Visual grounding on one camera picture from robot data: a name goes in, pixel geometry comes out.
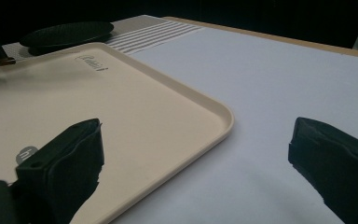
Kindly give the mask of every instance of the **beige tray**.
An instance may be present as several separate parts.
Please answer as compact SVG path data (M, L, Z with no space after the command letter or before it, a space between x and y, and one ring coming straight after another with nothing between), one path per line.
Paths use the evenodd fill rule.
M21 149L100 119L100 185L71 223L107 223L222 141L231 111L105 44L0 67L0 179Z

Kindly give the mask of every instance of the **table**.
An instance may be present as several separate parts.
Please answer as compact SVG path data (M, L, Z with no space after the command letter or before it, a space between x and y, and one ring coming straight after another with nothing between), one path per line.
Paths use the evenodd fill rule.
M223 102L236 121L226 140L112 223L342 223L287 152L297 117L358 138L358 50L153 20L200 29L131 57Z

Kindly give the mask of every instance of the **white table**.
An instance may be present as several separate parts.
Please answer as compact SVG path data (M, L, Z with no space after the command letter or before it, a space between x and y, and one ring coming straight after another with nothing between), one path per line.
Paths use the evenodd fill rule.
M131 54L221 101L236 121L112 223L342 223L287 154L297 117L358 138L358 51L220 28Z

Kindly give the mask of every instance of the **black plate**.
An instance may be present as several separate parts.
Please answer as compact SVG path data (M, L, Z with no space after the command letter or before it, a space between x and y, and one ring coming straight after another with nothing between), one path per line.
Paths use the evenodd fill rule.
M82 21L51 26L34 31L20 40L20 44L33 49L65 49L96 41L110 35L114 26L105 21Z

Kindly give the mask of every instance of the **tray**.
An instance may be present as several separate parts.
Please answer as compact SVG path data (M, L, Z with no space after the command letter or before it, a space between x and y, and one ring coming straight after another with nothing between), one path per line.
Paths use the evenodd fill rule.
M71 223L108 223L224 140L229 108L105 44L0 67L0 179L16 156L98 118L105 165Z

